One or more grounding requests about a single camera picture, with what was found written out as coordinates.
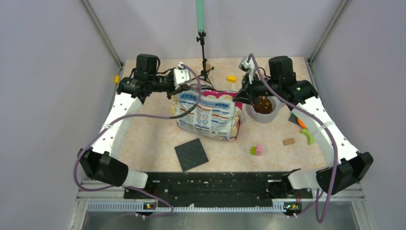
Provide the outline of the colourful pet food bag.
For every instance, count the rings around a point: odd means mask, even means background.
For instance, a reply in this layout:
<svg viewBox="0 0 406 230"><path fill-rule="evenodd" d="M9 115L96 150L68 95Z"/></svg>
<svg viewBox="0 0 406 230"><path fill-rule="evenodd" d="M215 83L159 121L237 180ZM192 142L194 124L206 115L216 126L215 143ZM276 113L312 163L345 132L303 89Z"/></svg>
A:
<svg viewBox="0 0 406 230"><path fill-rule="evenodd" d="M217 91L202 86L199 104L186 116L177 120L185 131L219 140L236 140L241 125L242 103L234 102L235 91Z"/></svg>

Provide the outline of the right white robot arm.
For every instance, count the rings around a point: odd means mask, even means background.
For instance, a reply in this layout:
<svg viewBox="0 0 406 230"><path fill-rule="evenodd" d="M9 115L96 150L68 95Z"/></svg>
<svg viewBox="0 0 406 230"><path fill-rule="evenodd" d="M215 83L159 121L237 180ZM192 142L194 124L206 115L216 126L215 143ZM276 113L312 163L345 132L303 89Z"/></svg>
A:
<svg viewBox="0 0 406 230"><path fill-rule="evenodd" d="M317 90L307 80L297 80L293 61L287 56L268 60L270 77L265 77L253 54L242 58L239 69L245 72L236 102L254 105L260 97L272 96L288 106L306 126L325 156L326 168L298 169L288 173L281 184L286 197L300 189L320 189L335 195L358 183L374 159L369 152L359 151L343 135L324 108Z"/></svg>

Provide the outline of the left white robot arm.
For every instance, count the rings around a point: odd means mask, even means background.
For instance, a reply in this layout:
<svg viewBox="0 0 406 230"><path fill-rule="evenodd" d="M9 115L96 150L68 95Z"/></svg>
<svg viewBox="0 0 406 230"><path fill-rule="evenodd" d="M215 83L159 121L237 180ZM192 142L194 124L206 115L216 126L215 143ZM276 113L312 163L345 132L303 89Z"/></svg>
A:
<svg viewBox="0 0 406 230"><path fill-rule="evenodd" d="M136 66L128 77L123 77L117 86L111 110L99 134L77 156L74 173L81 167L90 179L103 182L110 187L135 187L142 198L153 194L154 186L148 182L148 174L131 169L119 161L118 155L131 118L148 117L164 119L164 116L138 113L146 98L154 92L165 92L170 98L184 90L197 74L184 63L168 72L159 72L160 59L155 55L140 54Z"/></svg>

